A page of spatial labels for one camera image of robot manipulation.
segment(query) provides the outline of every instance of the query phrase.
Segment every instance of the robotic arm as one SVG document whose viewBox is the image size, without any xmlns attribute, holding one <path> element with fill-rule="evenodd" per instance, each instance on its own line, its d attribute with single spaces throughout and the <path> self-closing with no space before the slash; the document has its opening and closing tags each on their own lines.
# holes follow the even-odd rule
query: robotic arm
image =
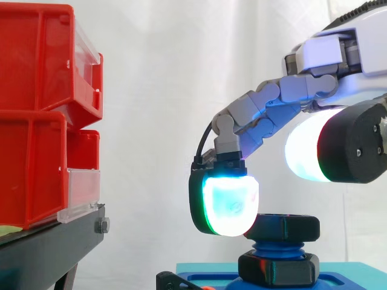
<svg viewBox="0 0 387 290">
<path fill-rule="evenodd" d="M 307 120 L 312 128 L 306 139 L 289 137 L 314 152 L 322 173 L 311 178 L 311 167 L 288 160 L 296 174 L 368 183 L 387 170 L 386 24 L 387 1 L 363 4 L 286 55 L 285 76 L 262 82 L 216 114 L 189 182 L 191 215 L 200 231 L 234 236 L 249 229 L 258 211 L 258 183 L 247 176 L 244 160 L 301 111 L 324 111 L 322 124 Z M 211 129 L 218 135 L 215 148 L 202 155 Z M 310 144 L 312 135 L 316 141 Z M 230 233 L 234 221 L 239 231 Z"/>
</svg>

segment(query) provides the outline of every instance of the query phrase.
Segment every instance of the screw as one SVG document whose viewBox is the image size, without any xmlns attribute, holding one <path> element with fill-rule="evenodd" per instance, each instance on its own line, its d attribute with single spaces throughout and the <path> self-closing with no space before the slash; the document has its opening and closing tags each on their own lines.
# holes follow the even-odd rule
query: screw
<svg viewBox="0 0 387 290">
<path fill-rule="evenodd" d="M 107 234 L 110 229 L 110 219 L 108 217 L 101 217 L 98 221 L 98 233 Z"/>
<path fill-rule="evenodd" d="M 174 285 L 172 283 L 168 283 L 165 285 L 165 290 L 174 290 Z"/>
</svg>

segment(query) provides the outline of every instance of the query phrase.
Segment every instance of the stacked red bins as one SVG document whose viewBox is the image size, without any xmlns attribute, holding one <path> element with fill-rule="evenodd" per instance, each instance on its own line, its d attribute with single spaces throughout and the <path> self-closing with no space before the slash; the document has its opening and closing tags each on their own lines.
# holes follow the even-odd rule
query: stacked red bins
<svg viewBox="0 0 387 290">
<path fill-rule="evenodd" d="M 102 56 L 72 7 L 0 3 L 0 226 L 97 210 Z"/>
</svg>

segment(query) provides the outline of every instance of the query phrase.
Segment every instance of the black hex nut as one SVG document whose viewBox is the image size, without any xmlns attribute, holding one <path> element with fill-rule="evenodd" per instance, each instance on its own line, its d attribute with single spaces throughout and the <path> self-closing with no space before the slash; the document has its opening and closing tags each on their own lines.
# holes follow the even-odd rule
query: black hex nut
<svg viewBox="0 0 387 290">
<path fill-rule="evenodd" d="M 267 242 L 314 242 L 320 237 L 320 221 L 314 216 L 257 214 L 244 235 L 250 240 Z"/>
<path fill-rule="evenodd" d="M 303 260 L 270 260 L 254 256 L 251 250 L 238 259 L 239 276 L 266 288 L 311 287 L 319 277 L 319 258 L 305 253 Z"/>
</svg>

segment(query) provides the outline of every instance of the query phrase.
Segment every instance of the white backdrop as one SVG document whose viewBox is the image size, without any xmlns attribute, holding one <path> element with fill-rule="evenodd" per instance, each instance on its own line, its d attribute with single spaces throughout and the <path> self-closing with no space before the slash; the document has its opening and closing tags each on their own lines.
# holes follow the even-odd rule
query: white backdrop
<svg viewBox="0 0 387 290">
<path fill-rule="evenodd" d="M 102 197 L 111 231 L 78 267 L 75 290 L 154 289 L 178 262 L 236 262 L 251 241 L 198 232 L 189 213 L 192 156 L 213 115 L 263 80 L 281 57 L 359 0 L 68 0 L 105 58 Z M 370 185 L 319 184 L 287 168 L 284 144 L 300 115 L 247 162 L 261 213 L 312 214 L 322 261 L 387 271 L 383 176 Z"/>
</svg>

